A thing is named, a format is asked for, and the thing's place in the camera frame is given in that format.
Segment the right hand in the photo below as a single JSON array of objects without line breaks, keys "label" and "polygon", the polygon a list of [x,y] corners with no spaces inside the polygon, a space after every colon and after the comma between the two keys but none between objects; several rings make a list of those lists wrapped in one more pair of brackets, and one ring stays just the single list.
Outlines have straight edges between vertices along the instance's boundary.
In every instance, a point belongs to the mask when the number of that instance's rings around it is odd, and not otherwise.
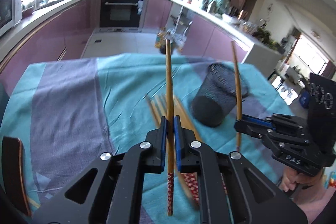
[{"label": "right hand", "polygon": [[288,192],[290,190],[294,191],[298,185],[314,186],[322,179],[323,173],[324,169],[321,169],[316,176],[311,177],[286,166],[282,174],[279,188],[284,192]]}]

